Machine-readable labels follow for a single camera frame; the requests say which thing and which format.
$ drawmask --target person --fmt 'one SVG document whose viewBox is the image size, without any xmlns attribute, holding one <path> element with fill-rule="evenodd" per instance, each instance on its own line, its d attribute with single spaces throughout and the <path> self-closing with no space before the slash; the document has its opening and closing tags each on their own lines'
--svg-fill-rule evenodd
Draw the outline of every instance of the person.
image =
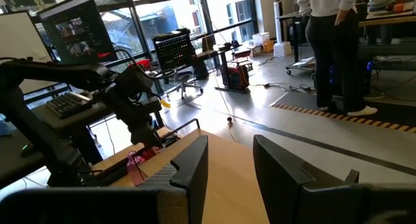
<svg viewBox="0 0 416 224">
<path fill-rule="evenodd" d="M 386 10 L 387 6 L 393 5 L 396 0 L 370 0 L 370 12 L 375 12 L 379 10 Z M 391 40 L 393 39 L 393 30 L 394 25 L 375 25 L 367 26 L 366 28 L 368 36 L 368 44 L 375 45 L 377 44 L 377 33 L 380 31 L 380 36 L 382 38 L 383 45 L 390 45 Z"/>
<path fill-rule="evenodd" d="M 306 38 L 313 49 L 316 69 L 317 105 L 327 111 L 332 105 L 331 67 L 339 69 L 343 82 L 344 111 L 349 116 L 375 114 L 366 106 L 356 66 L 358 52 L 358 15 L 356 0 L 298 0 L 299 13 L 309 16 Z"/>
</svg>

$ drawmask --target wall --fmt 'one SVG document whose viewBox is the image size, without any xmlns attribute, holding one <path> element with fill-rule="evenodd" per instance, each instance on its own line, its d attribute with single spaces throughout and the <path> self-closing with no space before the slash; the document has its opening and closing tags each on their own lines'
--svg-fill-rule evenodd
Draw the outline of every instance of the wall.
<svg viewBox="0 0 416 224">
<path fill-rule="evenodd" d="M 254 0 L 257 12 L 257 24 L 259 32 L 269 32 L 271 38 L 276 37 L 276 27 L 274 21 L 274 7 L 273 3 L 276 0 Z M 280 0 L 283 3 L 283 13 L 288 14 L 294 12 L 294 4 L 296 0 Z"/>
</svg>

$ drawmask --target black keyboard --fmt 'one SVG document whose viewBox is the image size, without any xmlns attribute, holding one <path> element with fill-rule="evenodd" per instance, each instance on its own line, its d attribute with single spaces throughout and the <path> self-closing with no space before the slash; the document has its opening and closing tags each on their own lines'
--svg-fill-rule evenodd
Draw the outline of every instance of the black keyboard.
<svg viewBox="0 0 416 224">
<path fill-rule="evenodd" d="M 64 119 L 91 108 L 92 102 L 91 99 L 83 95 L 68 92 L 48 101 L 46 106 L 59 118 Z"/>
</svg>

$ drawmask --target hazard tape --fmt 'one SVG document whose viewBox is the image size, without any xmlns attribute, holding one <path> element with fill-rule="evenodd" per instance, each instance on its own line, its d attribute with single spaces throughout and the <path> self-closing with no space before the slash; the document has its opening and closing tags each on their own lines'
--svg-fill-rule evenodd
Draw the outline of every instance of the hazard tape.
<svg viewBox="0 0 416 224">
<path fill-rule="evenodd" d="M 314 116 L 322 116 L 322 117 L 331 118 L 331 119 L 350 121 L 353 123 L 360 123 L 364 125 L 371 125 L 371 126 L 381 127 L 385 129 L 393 129 L 396 131 L 416 133 L 416 127 L 400 125 L 397 123 L 381 122 L 381 121 L 376 121 L 376 120 L 371 120 L 371 119 L 366 119 L 366 118 L 361 118 L 361 117 L 350 117 L 350 116 L 344 116 L 342 114 L 332 114 L 332 113 L 325 112 L 325 111 L 310 110 L 310 109 L 289 106 L 289 105 L 273 104 L 271 105 L 271 107 L 280 108 L 282 110 L 292 110 L 295 112 L 310 114 Z"/>
</svg>

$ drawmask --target gray floor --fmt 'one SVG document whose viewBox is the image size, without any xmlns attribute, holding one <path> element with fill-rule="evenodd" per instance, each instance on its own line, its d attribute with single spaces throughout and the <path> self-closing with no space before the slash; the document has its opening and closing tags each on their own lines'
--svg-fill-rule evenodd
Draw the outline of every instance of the gray floor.
<svg viewBox="0 0 416 224">
<path fill-rule="evenodd" d="M 302 57 L 311 56 L 308 47 L 302 47 Z M 255 64 L 271 57 L 266 54 L 255 59 Z M 306 84 L 313 87 L 310 71 L 293 70 L 287 75 L 285 66 L 293 62 L 288 56 L 283 60 L 274 58 L 259 69 L 255 66 L 250 72 L 249 94 L 219 92 L 214 89 L 221 84 L 221 78 L 211 74 L 207 81 L 199 84 L 205 91 L 200 94 L 197 90 L 189 89 L 187 100 L 182 102 L 178 93 L 170 96 L 171 109 L 163 109 L 162 116 L 171 129 L 183 123 L 198 118 L 203 130 L 233 140 L 231 135 L 246 147 L 252 146 L 254 134 L 263 134 L 280 146 L 300 156 L 314 166 L 344 179 L 350 169 L 360 171 L 360 182 L 375 183 L 416 183 L 416 134 L 399 132 L 390 129 L 360 125 L 346 121 L 322 118 L 269 107 L 271 103 L 285 95 L 281 88 L 265 89 L 256 84 L 281 82 L 291 86 Z M 402 99 L 416 100 L 416 81 L 408 81 L 416 72 L 383 71 L 377 87 L 382 90 L 395 88 L 388 93 L 390 96 Z M 381 97 L 373 91 L 370 97 Z M 414 106 L 415 102 L 397 101 L 389 97 L 372 99 Z M 233 126 L 228 128 L 227 117 L 233 116 Z M 108 120 L 114 151 L 120 151 L 130 145 L 130 134 L 126 126 L 115 118 Z M 191 125 L 182 131 L 187 134 L 196 128 Z M 92 128 L 102 145 L 103 157 L 113 154 L 113 146 L 107 132 L 107 126 L 100 124 Z M 46 184 L 49 172 L 39 171 L 28 178 L 40 184 Z M 10 192 L 24 189 L 24 181 L 19 180 L 14 185 L 0 191 L 0 197 Z"/>
</svg>

